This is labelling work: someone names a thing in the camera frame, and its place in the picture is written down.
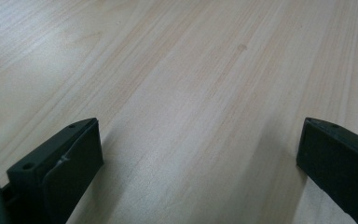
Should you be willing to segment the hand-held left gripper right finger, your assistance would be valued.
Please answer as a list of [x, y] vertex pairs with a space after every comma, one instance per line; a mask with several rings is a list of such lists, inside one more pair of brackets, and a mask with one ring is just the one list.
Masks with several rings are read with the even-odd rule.
[[296, 165], [358, 224], [358, 134], [306, 118]]

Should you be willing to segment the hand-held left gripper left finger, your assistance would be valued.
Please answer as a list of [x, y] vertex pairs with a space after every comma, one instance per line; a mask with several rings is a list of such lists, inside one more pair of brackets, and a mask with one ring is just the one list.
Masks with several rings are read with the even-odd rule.
[[10, 219], [65, 224], [102, 166], [98, 120], [68, 125], [7, 170]]

